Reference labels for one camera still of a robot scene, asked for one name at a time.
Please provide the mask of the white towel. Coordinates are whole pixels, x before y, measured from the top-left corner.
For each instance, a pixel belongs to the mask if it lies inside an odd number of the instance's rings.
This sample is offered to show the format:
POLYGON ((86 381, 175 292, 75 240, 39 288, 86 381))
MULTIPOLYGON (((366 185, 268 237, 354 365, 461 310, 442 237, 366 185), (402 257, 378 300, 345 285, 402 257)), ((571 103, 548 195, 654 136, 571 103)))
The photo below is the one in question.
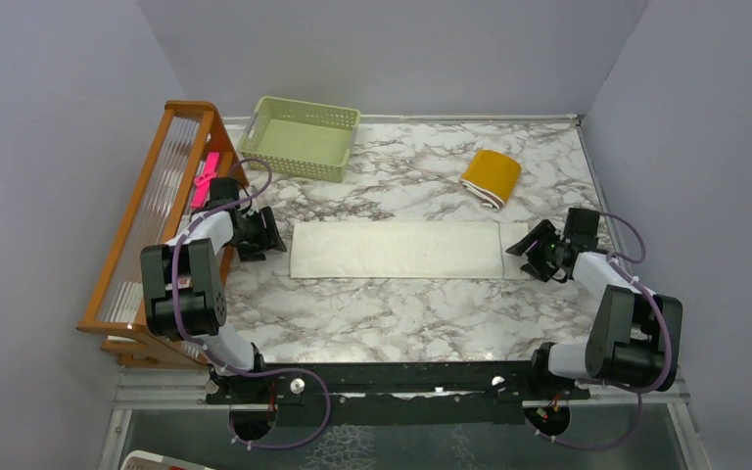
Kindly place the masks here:
POLYGON ((300 222, 290 251, 293 278, 522 280, 505 250, 525 223, 495 221, 300 222))

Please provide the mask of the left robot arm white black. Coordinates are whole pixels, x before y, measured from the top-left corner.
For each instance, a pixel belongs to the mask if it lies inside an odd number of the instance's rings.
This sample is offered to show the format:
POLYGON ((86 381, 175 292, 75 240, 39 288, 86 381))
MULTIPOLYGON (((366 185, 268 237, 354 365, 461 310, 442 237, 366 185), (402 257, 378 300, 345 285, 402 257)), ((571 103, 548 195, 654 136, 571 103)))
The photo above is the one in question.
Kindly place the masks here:
POLYGON ((264 397, 269 378, 255 344, 227 324, 217 254, 233 248, 241 261, 263 261, 269 252, 287 251, 272 209, 256 209, 253 201, 237 179, 217 177, 187 227, 140 254, 149 331, 197 348, 222 375, 232 375, 232 390, 248 402, 264 397))

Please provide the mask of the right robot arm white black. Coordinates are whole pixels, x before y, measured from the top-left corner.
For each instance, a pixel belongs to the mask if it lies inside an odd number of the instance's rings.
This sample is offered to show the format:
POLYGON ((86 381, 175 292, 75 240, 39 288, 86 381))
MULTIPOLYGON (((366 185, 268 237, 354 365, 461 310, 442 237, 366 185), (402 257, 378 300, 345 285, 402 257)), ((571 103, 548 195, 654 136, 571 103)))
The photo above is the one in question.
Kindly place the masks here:
POLYGON ((602 383, 631 392, 665 392, 676 380, 681 339, 682 302, 657 294, 621 265, 642 262, 598 246, 598 228, 606 212, 568 210, 557 229, 541 221, 507 253, 524 259, 520 269, 548 283, 575 281, 598 301, 583 342, 544 343, 526 372, 528 390, 548 399, 564 385, 602 383))

